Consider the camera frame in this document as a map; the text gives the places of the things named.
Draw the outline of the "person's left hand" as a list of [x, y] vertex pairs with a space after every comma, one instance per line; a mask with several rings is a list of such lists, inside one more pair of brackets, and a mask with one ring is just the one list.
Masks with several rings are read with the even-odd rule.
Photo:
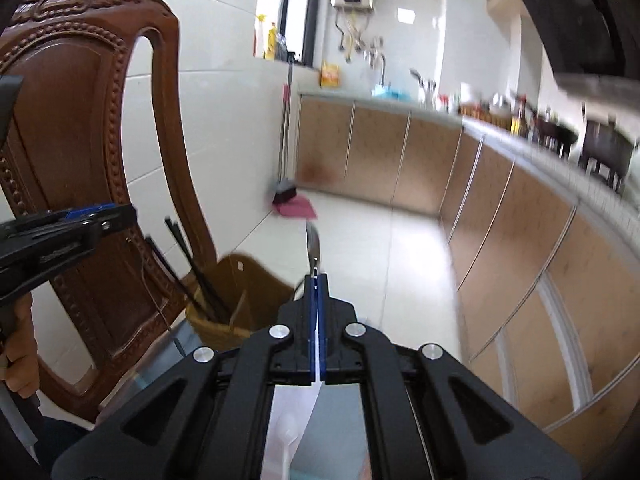
[[38, 348], [32, 324], [32, 295], [15, 301], [15, 330], [4, 345], [2, 356], [8, 366], [1, 373], [6, 386], [21, 398], [28, 399], [39, 389]]

